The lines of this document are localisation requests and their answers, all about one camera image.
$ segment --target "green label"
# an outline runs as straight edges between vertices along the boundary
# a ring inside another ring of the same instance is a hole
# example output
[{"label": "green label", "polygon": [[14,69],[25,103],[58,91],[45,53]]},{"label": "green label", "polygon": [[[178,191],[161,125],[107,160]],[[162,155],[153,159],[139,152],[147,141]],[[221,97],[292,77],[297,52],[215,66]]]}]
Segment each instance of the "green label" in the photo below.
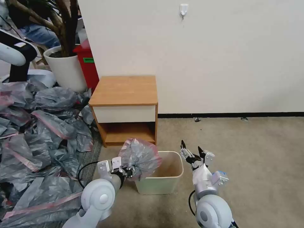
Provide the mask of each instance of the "green label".
[{"label": "green label", "polygon": [[94,59],[93,58],[83,58],[83,61],[85,63],[94,63]]}]

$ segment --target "wooden nightstand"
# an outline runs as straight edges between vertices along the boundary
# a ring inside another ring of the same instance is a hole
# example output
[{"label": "wooden nightstand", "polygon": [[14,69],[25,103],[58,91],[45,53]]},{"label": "wooden nightstand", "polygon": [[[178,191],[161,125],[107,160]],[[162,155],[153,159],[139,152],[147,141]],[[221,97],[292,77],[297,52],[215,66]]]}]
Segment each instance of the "wooden nightstand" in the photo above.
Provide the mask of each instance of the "wooden nightstand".
[{"label": "wooden nightstand", "polygon": [[101,77],[89,105],[105,147],[123,145],[128,138],[156,145],[155,76]]}]

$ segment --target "white wall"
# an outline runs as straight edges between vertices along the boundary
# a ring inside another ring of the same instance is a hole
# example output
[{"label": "white wall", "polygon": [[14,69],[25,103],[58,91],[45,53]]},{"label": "white wall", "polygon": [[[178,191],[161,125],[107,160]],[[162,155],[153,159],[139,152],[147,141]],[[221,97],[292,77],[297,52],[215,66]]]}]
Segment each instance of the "white wall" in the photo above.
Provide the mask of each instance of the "white wall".
[{"label": "white wall", "polygon": [[303,0],[78,2],[99,76],[155,74],[159,113],[304,111]]}]

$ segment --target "beige trash can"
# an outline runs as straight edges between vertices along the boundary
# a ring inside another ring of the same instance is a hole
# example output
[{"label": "beige trash can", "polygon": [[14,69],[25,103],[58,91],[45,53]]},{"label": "beige trash can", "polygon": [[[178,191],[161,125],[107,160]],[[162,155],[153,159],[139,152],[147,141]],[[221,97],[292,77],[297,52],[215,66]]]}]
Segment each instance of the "beige trash can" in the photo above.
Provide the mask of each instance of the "beige trash can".
[{"label": "beige trash can", "polygon": [[140,194],[170,194],[184,173],[183,162],[177,152],[159,151],[158,153],[162,158],[161,166],[151,176],[142,181],[135,181]]}]

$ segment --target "nightstand drawer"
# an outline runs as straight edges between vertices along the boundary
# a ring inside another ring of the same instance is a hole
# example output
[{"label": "nightstand drawer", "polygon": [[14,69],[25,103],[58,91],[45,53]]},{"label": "nightstand drawer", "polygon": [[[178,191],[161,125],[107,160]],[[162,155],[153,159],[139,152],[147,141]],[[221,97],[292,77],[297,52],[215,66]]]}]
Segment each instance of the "nightstand drawer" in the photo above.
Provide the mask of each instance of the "nightstand drawer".
[{"label": "nightstand drawer", "polygon": [[98,123],[154,122],[155,105],[94,106]]}]

